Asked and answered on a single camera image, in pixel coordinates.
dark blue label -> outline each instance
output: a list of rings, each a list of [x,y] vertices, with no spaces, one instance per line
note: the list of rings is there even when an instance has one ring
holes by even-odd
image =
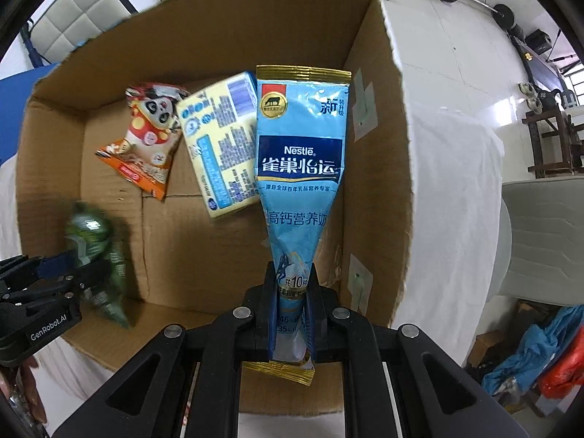
[[[258,141],[258,180],[311,181],[341,177],[343,140],[262,135]]]

screw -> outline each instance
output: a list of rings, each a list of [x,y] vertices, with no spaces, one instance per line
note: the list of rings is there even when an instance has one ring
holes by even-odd
[[[402,334],[406,338],[417,338],[419,333],[420,330],[413,324],[404,324],[404,326],[402,326]]]
[[[347,319],[351,316],[351,312],[347,308],[335,308],[332,310],[332,315],[337,319]]]
[[[164,330],[164,335],[168,339],[178,338],[181,334],[182,327],[180,327],[178,324],[171,324],[170,326],[167,326],[166,329]]]
[[[249,318],[252,315],[252,310],[250,310],[247,306],[240,306],[233,310],[233,316],[237,319],[245,319]]]

green snack bag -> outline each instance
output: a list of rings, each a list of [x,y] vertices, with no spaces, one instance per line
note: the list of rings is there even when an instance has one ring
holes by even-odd
[[[78,266],[99,258],[110,261],[112,273],[109,278],[84,290],[83,299],[120,326],[130,327],[122,306],[126,288],[126,259],[110,220],[102,211],[85,203],[77,203],[67,223],[66,238],[69,248],[77,252]]]

padded panel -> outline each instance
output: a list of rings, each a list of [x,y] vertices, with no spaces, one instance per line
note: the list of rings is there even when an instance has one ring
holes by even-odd
[[[129,15],[119,0],[56,0],[35,23],[30,39],[48,61],[58,62]]]

red plastic bag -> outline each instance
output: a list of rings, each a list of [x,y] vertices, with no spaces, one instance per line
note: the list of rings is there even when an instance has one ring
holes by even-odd
[[[547,398],[564,398],[573,386],[584,384],[584,326],[543,376],[537,379],[539,391]]]

